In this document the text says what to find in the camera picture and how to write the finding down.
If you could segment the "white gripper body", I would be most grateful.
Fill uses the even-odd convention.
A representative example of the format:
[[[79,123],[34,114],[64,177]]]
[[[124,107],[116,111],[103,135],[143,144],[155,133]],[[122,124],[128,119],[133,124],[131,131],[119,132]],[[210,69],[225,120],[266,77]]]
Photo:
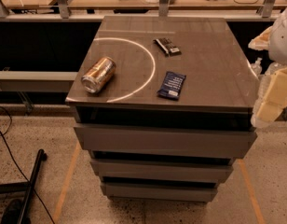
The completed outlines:
[[[248,48],[254,50],[268,50],[271,30],[272,27],[266,28],[264,32],[250,41]]]

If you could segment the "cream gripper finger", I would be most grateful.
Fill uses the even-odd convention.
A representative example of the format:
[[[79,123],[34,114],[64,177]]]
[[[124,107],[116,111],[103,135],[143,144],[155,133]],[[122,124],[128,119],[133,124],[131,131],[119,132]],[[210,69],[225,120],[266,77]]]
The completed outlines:
[[[256,102],[253,108],[251,123],[255,128],[265,128],[273,123],[282,111],[283,108],[279,105]]]
[[[287,67],[277,70],[270,78],[264,100],[278,108],[285,108],[287,106]]]

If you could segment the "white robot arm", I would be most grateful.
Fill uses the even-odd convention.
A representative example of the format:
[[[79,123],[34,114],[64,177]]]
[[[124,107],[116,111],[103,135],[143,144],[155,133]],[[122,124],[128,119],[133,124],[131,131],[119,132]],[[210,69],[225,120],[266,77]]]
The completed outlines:
[[[260,80],[251,118],[253,127],[265,128],[287,107],[287,8],[248,47],[267,50],[273,61]]]

